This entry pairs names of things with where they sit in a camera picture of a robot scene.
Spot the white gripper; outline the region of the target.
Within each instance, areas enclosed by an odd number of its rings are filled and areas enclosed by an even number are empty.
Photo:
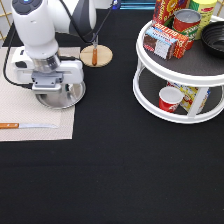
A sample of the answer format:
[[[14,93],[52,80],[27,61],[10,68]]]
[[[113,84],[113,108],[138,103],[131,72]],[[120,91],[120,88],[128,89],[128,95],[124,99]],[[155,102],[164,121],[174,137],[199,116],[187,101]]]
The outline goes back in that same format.
[[[17,80],[30,84],[36,94],[58,92],[63,84],[81,84],[84,74],[82,62],[75,57],[55,54],[47,59],[30,58],[25,47],[18,47],[12,56]]]

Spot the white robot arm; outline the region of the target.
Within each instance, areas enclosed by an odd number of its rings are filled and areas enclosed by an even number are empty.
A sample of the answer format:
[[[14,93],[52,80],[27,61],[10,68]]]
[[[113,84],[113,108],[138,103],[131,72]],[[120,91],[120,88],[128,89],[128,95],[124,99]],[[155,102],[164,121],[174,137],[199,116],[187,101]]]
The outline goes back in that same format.
[[[61,61],[55,33],[85,36],[96,24],[93,0],[13,0],[12,15],[23,46],[12,59],[19,82],[34,91],[83,82],[82,63]]]

